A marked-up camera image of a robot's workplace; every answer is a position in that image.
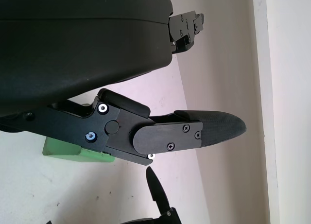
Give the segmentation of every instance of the white floor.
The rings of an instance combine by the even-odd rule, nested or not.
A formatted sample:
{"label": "white floor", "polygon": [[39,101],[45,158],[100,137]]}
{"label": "white floor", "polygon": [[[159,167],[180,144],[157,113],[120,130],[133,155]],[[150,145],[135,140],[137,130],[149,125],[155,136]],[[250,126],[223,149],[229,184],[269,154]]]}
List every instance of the white floor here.
{"label": "white floor", "polygon": [[[163,69],[109,89],[148,105],[152,115],[187,109],[176,57]],[[91,103],[98,90],[75,97]],[[119,224],[159,212],[146,167],[121,159],[78,163],[44,157],[45,137],[0,132],[1,224]],[[183,224],[208,224],[195,150],[156,155],[151,164]]]}

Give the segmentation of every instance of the hex bolt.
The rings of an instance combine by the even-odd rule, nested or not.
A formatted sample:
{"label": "hex bolt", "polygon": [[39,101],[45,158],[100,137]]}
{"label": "hex bolt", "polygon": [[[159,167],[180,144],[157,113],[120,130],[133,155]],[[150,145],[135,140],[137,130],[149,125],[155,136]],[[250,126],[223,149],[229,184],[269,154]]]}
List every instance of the hex bolt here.
{"label": "hex bolt", "polygon": [[32,112],[26,112],[24,113],[24,119],[26,121],[33,121],[35,119],[35,115]]}
{"label": "hex bolt", "polygon": [[108,112],[108,106],[104,103],[98,105],[98,112],[100,114],[106,114]]}
{"label": "hex bolt", "polygon": [[187,133],[187,132],[189,132],[189,130],[190,130],[189,124],[185,124],[185,125],[183,126],[183,132],[184,132],[184,133]]}
{"label": "hex bolt", "polygon": [[196,139],[201,139],[201,132],[196,132],[195,135],[194,135],[194,137],[195,137]]}
{"label": "hex bolt", "polygon": [[97,135],[96,135],[96,133],[94,133],[94,132],[88,132],[87,134],[86,134],[86,141],[88,142],[88,143],[93,143],[93,142],[95,142],[97,140]]}
{"label": "hex bolt", "polygon": [[175,144],[173,142],[170,142],[168,143],[166,148],[168,151],[172,151],[175,148]]}

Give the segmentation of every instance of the textured rubber surface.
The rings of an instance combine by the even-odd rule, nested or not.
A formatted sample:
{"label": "textured rubber surface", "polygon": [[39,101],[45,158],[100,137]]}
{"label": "textured rubber surface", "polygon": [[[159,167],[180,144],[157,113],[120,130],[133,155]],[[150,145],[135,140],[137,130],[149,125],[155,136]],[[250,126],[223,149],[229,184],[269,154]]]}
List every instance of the textured rubber surface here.
{"label": "textured rubber surface", "polygon": [[233,139],[246,131],[245,123],[234,115],[219,111],[175,111],[189,121],[201,121],[202,147]]}

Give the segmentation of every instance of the black metal bracket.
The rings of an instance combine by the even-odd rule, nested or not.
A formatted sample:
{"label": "black metal bracket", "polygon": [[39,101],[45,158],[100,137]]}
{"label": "black metal bracket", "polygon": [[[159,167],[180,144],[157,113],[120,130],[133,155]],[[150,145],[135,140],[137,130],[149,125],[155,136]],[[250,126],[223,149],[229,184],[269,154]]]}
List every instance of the black metal bracket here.
{"label": "black metal bracket", "polygon": [[85,149],[149,165],[152,155],[201,147],[203,124],[175,114],[149,117],[150,109],[107,89],[92,105],[69,100],[0,118],[2,130],[29,131]]}
{"label": "black metal bracket", "polygon": [[188,51],[194,45],[194,37],[203,30],[204,15],[191,11],[170,17],[169,30],[172,53]]}
{"label": "black metal bracket", "polygon": [[137,152],[145,155],[200,148],[202,129],[201,122],[145,126],[134,135],[133,146]]}

